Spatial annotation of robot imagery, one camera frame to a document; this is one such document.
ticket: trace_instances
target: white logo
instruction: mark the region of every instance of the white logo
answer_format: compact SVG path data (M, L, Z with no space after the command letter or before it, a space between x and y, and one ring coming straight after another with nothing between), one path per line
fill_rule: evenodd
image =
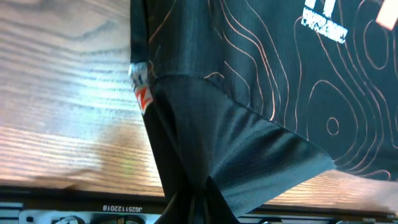
M305 0L301 24L341 44L346 42L348 29L330 19L331 13L335 8L336 0L325 0L323 15L313 11L316 1L317 0Z

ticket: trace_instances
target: black fabric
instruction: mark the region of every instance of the black fabric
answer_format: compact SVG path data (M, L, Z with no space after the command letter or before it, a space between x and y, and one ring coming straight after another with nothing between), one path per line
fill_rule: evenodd
M234 223L330 169L398 179L397 29L374 22L382 1L337 0L340 44L301 25L304 2L145 1L144 121L176 208L160 222Z

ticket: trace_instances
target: wooden table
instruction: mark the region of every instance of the wooden table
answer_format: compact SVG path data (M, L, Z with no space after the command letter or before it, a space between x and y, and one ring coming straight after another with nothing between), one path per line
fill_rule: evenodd
M0 0L0 183L163 196L129 66L129 0ZM268 202L398 211L398 184L324 173Z

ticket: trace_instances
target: clothing tag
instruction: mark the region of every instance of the clothing tag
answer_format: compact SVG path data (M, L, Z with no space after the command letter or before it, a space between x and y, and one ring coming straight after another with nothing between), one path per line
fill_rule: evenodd
M139 62L130 64L129 76L132 80L134 94L136 96L141 113L144 116L148 106L153 102L148 85L148 64Z
M393 30L398 19L398 0L384 0L376 22L386 29Z

